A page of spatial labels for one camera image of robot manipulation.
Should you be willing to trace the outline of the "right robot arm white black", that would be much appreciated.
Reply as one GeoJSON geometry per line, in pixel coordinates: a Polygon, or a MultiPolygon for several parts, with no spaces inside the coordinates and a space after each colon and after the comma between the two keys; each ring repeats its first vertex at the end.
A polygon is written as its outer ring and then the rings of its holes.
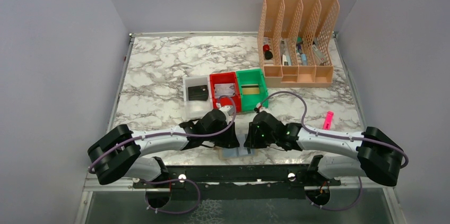
{"type": "Polygon", "coordinates": [[[276,144],[286,151],[321,151],[317,172],[324,178],[367,177],[383,186],[395,187],[407,163],[402,148],[376,127],[363,132],[335,132],[301,123],[283,124],[262,111],[249,124],[244,146],[262,149],[276,144]]]}

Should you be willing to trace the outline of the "red plastic bin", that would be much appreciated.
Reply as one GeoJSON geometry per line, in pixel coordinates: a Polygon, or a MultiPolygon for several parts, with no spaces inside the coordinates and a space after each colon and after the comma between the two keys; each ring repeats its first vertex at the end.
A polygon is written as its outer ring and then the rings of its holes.
{"type": "Polygon", "coordinates": [[[236,112],[241,112],[241,96],[236,72],[210,74],[210,88],[213,108],[217,109],[217,103],[221,106],[232,105],[228,98],[218,99],[222,96],[230,97],[235,105],[236,112]]]}

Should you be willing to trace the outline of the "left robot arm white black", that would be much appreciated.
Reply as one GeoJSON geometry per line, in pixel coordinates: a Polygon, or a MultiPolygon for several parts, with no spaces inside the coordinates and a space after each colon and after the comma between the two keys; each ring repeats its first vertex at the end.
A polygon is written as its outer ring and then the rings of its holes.
{"type": "Polygon", "coordinates": [[[123,177],[156,182],[168,177],[159,157],[146,156],[164,151],[185,151],[203,147],[237,148],[236,113],[232,106],[213,109],[200,119],[183,122],[167,130],[133,136],[127,125],[118,125],[91,145],[88,172],[97,176],[101,185],[111,184],[123,177]]]}

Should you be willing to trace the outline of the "green plastic bin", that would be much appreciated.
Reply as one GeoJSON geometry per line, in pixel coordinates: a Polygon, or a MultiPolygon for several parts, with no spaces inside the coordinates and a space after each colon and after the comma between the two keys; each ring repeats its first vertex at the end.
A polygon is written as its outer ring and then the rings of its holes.
{"type": "Polygon", "coordinates": [[[253,111],[258,103],[268,97],[263,71],[260,68],[236,71],[240,96],[241,111],[253,111]]]}

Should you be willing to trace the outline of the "silver credit card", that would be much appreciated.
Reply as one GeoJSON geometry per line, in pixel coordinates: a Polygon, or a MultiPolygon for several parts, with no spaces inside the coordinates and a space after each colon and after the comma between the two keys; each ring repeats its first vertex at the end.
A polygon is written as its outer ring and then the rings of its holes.
{"type": "Polygon", "coordinates": [[[234,97],[236,94],[234,83],[218,83],[214,85],[214,95],[218,98],[220,96],[234,97]]]}

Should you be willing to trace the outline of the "white plastic bin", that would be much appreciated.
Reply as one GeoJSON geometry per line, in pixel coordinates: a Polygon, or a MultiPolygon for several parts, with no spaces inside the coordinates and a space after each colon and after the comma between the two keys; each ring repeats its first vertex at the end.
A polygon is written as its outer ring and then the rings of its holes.
{"type": "Polygon", "coordinates": [[[184,77],[182,82],[187,119],[201,118],[213,109],[208,75],[184,77]]]}

